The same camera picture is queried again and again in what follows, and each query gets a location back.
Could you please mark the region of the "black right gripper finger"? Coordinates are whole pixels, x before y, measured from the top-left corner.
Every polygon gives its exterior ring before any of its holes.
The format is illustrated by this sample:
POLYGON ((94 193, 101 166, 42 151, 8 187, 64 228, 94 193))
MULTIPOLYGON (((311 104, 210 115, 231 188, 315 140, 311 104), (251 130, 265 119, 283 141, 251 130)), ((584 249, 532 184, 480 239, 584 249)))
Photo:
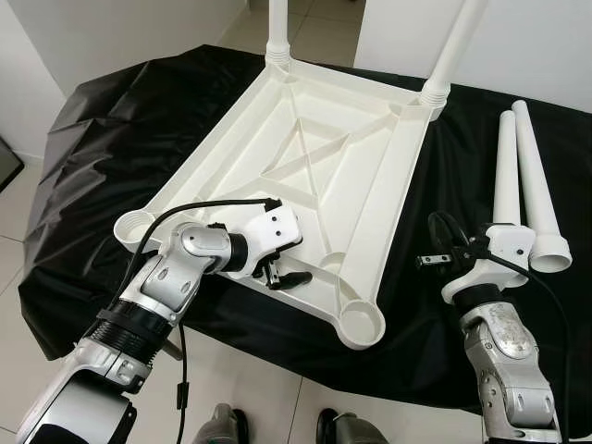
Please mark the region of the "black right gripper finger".
POLYGON ((462 271, 468 264, 469 236, 456 216, 436 211, 427 217, 433 265, 447 271, 462 271))

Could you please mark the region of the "white tapered plastic table leg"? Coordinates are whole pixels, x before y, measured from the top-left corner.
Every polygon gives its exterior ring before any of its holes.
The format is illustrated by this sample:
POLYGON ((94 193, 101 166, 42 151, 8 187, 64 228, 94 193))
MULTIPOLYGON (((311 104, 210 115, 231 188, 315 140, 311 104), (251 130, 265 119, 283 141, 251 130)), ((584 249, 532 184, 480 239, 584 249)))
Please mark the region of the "white tapered plastic table leg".
POLYGON ((455 21, 445 38, 443 47, 433 65, 431 75, 426 78, 420 90, 420 105, 443 107, 447 103, 455 72, 460 66, 461 56, 474 37, 479 21, 485 14, 489 0, 462 0, 455 21))
POLYGON ((511 110, 499 115, 498 160, 496 160, 492 223, 521 223, 519 203, 516 118, 511 110))
POLYGON ((290 71, 289 0, 269 0, 269 34, 264 48, 265 62, 271 68, 290 71))
POLYGON ((515 117, 527 225, 536 233, 536 245, 530 253, 529 264, 538 272, 565 271, 574 259, 568 241, 560 232, 527 103, 522 100, 512 102, 511 111, 515 117))

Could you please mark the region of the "grey right robot foot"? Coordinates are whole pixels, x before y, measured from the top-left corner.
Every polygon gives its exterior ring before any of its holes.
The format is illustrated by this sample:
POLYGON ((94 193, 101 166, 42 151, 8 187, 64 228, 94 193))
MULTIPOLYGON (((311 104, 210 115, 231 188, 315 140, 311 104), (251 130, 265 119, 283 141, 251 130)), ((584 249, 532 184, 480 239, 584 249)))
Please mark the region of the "grey right robot foot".
POLYGON ((323 409, 318 415, 314 444, 390 444, 379 428, 355 413, 323 409))

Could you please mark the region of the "grey robot foot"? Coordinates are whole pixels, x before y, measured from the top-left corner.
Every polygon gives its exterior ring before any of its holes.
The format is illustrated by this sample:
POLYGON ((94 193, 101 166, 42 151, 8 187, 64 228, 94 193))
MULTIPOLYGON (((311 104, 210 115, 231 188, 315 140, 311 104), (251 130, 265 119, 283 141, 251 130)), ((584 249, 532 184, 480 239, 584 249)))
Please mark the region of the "grey robot foot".
POLYGON ((314 444, 390 444, 379 428, 355 413, 323 409, 318 415, 314 444))
POLYGON ((229 403, 219 403, 191 444, 251 444, 248 415, 229 403))

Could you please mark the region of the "grey left robot foot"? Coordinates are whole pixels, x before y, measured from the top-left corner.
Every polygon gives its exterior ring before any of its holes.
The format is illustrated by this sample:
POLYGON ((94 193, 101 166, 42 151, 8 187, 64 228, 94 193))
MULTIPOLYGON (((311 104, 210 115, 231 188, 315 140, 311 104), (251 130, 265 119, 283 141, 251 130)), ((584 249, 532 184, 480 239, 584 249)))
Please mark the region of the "grey left robot foot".
POLYGON ((219 403, 191 444, 251 444, 248 415, 229 403, 219 403))

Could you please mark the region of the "black table cloth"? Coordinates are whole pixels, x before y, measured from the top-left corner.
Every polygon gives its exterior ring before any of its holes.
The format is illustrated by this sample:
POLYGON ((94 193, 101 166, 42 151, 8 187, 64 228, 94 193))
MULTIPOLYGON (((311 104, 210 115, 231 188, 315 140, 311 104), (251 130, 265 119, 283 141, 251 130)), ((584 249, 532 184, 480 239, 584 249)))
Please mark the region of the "black table cloth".
MULTIPOLYGON (((113 227, 148 202, 262 71, 260 55, 203 45, 77 86, 48 131, 47 159, 25 238, 22 317, 43 361, 59 361, 113 299, 130 253, 113 227)), ((344 347, 329 324, 216 277, 202 285, 185 327, 326 388, 477 412, 476 381, 441 279, 420 272, 431 249, 426 219, 444 211, 474 233, 489 220, 498 118, 514 96, 452 86, 428 127, 381 280, 384 338, 344 347)), ((592 117, 530 100, 570 269, 512 291, 541 348, 542 371, 568 382, 572 431, 591 419, 592 117)))

